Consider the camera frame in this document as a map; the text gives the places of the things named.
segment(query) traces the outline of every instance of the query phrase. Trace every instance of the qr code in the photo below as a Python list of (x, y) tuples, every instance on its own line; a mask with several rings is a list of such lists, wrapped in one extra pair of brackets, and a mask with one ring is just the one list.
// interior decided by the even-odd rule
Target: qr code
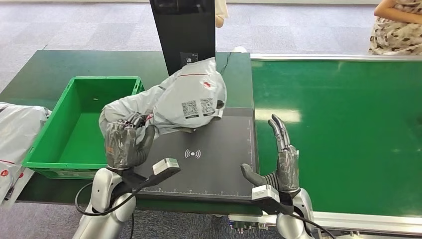
[(199, 117), (198, 107), (195, 101), (182, 103), (182, 108), (186, 119)]
[(202, 114), (204, 116), (210, 116), (214, 114), (212, 98), (201, 99), (201, 108), (202, 108)]

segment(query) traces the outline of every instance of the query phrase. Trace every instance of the patterned dress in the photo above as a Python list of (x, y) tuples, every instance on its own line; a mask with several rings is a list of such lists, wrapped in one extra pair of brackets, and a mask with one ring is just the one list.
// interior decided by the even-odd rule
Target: patterned dress
[[(397, 0), (394, 8), (422, 15), (422, 0)], [(370, 42), (371, 54), (422, 55), (422, 25), (377, 17)]]

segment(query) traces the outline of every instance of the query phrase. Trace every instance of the robotic arm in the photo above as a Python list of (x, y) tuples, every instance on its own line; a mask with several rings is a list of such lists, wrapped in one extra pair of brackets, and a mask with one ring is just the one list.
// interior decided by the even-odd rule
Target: robotic arm
[[(136, 207), (135, 194), (154, 186), (180, 171), (176, 159), (165, 158), (153, 165), (148, 178), (137, 175), (133, 168), (145, 162), (155, 129), (145, 130), (142, 142), (136, 145), (136, 129), (145, 126), (147, 115), (132, 113), (107, 126), (105, 154), (107, 168), (101, 168), (93, 182), (76, 195), (76, 209), (83, 214), (73, 239), (117, 239)], [(79, 207), (78, 197), (92, 184), (91, 199), (86, 210)]]
[(286, 239), (312, 239), (314, 215), (307, 191), (299, 187), (299, 151), (290, 144), (283, 121), (272, 114), (268, 120), (276, 138), (277, 168), (266, 176), (255, 173), (248, 164), (242, 164), (243, 176), (256, 187), (252, 202), (269, 215), (277, 215), (277, 230)]

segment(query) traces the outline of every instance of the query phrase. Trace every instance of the person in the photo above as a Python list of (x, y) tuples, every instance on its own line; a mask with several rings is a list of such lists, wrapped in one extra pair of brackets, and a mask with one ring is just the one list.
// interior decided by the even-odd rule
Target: person
[(369, 53), (422, 55), (422, 0), (382, 0)]
[(224, 19), (228, 18), (227, 4), (225, 0), (215, 0), (215, 27), (222, 28)]

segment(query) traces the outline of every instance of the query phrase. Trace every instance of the green plastic crate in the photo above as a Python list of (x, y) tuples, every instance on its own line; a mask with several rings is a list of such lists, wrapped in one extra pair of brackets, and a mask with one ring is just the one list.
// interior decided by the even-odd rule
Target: green plastic crate
[(98, 119), (104, 105), (144, 90), (139, 77), (74, 77), (25, 157), (47, 178), (90, 179), (106, 166)]

